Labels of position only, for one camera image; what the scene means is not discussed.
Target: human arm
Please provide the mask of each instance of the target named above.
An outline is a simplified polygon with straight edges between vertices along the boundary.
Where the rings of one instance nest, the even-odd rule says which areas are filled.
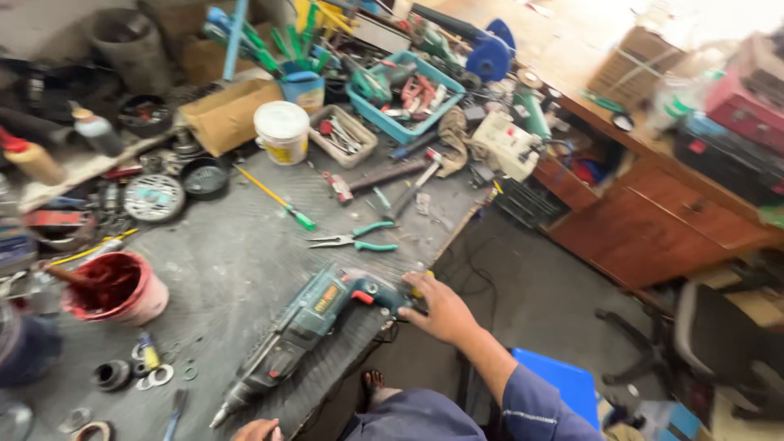
[[[399,315],[437,339],[454,345],[485,380],[502,407],[517,441],[599,441],[599,433],[572,412],[556,388],[519,364],[471,315],[463,300],[433,276],[412,273],[403,280],[419,288],[428,315],[400,308]]]

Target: blue plastic basket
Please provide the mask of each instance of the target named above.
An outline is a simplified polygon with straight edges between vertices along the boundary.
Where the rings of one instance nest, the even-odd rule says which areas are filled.
[[[512,356],[558,389],[564,403],[599,430],[597,398],[590,372],[521,348],[512,349]]]
[[[449,100],[445,101],[435,112],[433,112],[433,114],[428,119],[422,121],[414,130],[408,130],[401,126],[394,119],[381,113],[379,109],[366,101],[365,98],[360,97],[359,94],[354,91],[354,85],[349,83],[349,85],[346,87],[346,91],[348,92],[348,97],[351,100],[351,105],[353,105],[354,109],[359,112],[359,115],[364,116],[368,119],[368,121],[376,124],[381,130],[389,133],[389,135],[397,140],[397,142],[401,144],[407,144],[409,141],[421,136],[422,133],[425,133],[425,131],[435,124],[436,121],[441,118],[441,116],[444,116],[444,113],[446,113],[447,109],[449,109],[452,105],[457,104],[457,102],[463,98],[463,95],[466,94],[466,88],[461,86],[457,81],[449,78],[446,74],[442,73],[435,67],[425,63],[418,56],[410,53],[407,50],[392,54],[387,57],[387,60],[396,64],[413,61],[416,63],[416,70],[418,73],[432,78],[439,84],[443,84],[447,89],[454,93],[454,95],[449,98]],[[389,68],[383,64],[379,64],[375,67],[372,67],[370,71],[373,73],[380,73],[384,72],[386,69]]]

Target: needle-nose pliers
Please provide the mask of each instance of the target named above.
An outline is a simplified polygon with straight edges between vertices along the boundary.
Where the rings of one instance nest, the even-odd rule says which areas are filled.
[[[361,242],[358,240],[354,240],[355,238],[367,234],[377,228],[388,228],[393,227],[394,222],[376,222],[374,224],[370,224],[367,227],[363,228],[355,228],[351,230],[350,235],[335,235],[329,237],[320,237],[316,239],[308,239],[310,241],[331,241],[331,242],[324,242],[318,243],[316,245],[311,245],[308,248],[322,248],[326,246],[343,246],[348,245],[349,243],[354,244],[354,248],[359,250],[371,250],[371,251],[394,251],[397,249],[397,244],[390,244],[390,245],[376,245],[374,243],[367,243]]]

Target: light blue pipe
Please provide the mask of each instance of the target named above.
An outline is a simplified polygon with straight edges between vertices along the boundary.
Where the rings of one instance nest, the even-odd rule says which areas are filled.
[[[245,15],[248,13],[248,1],[238,0],[237,7],[234,9],[234,22],[231,24],[229,46],[226,48],[226,62],[223,64],[223,79],[226,81],[234,79],[234,67],[237,64],[242,24],[245,22]]]

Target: red paint bucket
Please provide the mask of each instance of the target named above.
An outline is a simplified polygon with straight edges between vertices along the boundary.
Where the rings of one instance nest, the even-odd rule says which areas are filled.
[[[118,280],[96,291],[72,285],[63,290],[63,309],[77,319],[139,326],[158,317],[169,303],[169,289],[149,262],[136,254],[106,253],[85,262],[76,272],[91,279]]]

